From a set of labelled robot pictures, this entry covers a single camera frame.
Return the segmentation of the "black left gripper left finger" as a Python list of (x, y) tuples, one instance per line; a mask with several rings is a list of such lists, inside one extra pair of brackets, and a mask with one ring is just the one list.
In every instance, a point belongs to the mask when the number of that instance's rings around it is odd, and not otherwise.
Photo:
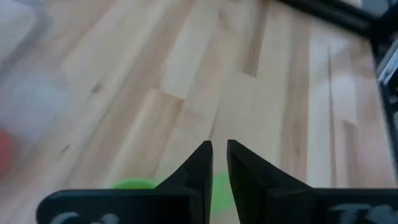
[(54, 192), (36, 209), (37, 223), (209, 223), (213, 147), (203, 141), (154, 189)]

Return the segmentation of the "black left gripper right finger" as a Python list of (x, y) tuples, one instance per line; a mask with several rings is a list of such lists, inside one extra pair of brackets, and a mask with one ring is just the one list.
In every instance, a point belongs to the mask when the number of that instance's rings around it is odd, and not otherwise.
[(314, 188), (232, 139), (227, 160), (241, 223), (397, 223), (396, 189)]

